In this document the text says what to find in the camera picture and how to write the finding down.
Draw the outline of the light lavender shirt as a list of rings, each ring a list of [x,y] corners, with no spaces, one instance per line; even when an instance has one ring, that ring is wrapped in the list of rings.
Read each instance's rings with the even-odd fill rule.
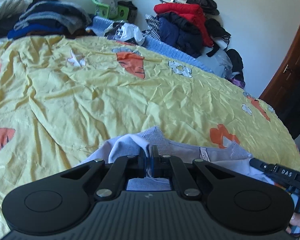
[[[146,160],[150,161],[152,146],[157,146],[160,155],[173,155],[185,163],[191,163],[194,159],[202,159],[270,185],[275,184],[263,172],[250,166],[249,161],[253,158],[251,153],[229,139],[224,139],[223,142],[225,143],[224,149],[183,144],[166,139],[162,131],[154,126],[140,133],[126,134],[105,141],[81,163],[103,159],[108,164],[113,163],[118,157],[139,155],[143,152]]]

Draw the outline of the person in black clothes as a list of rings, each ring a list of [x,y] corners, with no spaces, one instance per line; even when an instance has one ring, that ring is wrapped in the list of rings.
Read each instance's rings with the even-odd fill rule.
[[[277,114],[293,139],[300,135],[300,82]]]

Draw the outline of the dark navy clothes pile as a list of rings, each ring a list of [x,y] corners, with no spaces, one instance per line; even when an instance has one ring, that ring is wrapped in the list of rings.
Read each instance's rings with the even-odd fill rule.
[[[169,46],[198,58],[203,49],[203,38],[200,30],[187,19],[175,12],[158,14],[160,40]]]

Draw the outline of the yellow carrot print bedsheet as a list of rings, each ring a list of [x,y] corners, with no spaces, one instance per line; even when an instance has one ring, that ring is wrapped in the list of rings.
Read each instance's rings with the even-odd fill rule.
[[[4,197],[67,170],[106,140],[157,126],[190,145],[234,141],[300,171],[271,107],[214,74],[141,46],[86,36],[29,36],[0,46],[0,238]]]

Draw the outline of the brown wooden door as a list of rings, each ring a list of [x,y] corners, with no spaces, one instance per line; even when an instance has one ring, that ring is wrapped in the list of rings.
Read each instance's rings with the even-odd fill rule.
[[[300,80],[300,25],[294,40],[260,99],[279,111]]]

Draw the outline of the red knit garment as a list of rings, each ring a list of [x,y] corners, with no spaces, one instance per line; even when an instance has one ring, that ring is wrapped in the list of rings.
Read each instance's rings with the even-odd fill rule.
[[[199,29],[202,35],[203,45],[210,48],[213,46],[213,40],[210,38],[205,27],[206,18],[202,8],[198,4],[161,3],[154,6],[154,11],[157,14],[174,12],[185,18]]]

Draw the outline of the blue knitted blanket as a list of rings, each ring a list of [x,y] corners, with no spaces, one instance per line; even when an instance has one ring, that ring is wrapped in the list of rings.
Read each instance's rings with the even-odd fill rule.
[[[97,36],[102,36],[104,34],[104,31],[113,22],[114,21],[106,19],[106,18],[94,16],[92,24],[89,26],[89,28],[92,29],[93,32]],[[194,57],[191,57],[190,55],[183,53],[182,51],[180,51],[172,46],[169,46],[168,44],[165,44],[164,42],[156,40],[150,36],[147,36],[147,35],[145,36],[145,41],[143,42],[142,46],[148,50],[154,51],[156,53],[159,53],[161,55],[170,57],[170,58],[178,60],[178,61],[185,62],[192,66],[196,66],[203,71],[213,74],[213,71],[210,68],[208,68],[206,65],[204,65],[203,63],[201,63]]]

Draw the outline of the black white plastic bag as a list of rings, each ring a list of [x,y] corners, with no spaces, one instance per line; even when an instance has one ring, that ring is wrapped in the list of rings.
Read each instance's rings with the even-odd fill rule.
[[[114,22],[105,31],[104,37],[136,45],[143,45],[145,38],[138,26],[127,22]]]

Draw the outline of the grey blue folded sweaters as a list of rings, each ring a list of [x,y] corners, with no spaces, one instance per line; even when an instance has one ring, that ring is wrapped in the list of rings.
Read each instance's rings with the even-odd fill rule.
[[[37,35],[74,35],[92,23],[91,16],[79,5],[59,0],[33,0],[7,38]]]

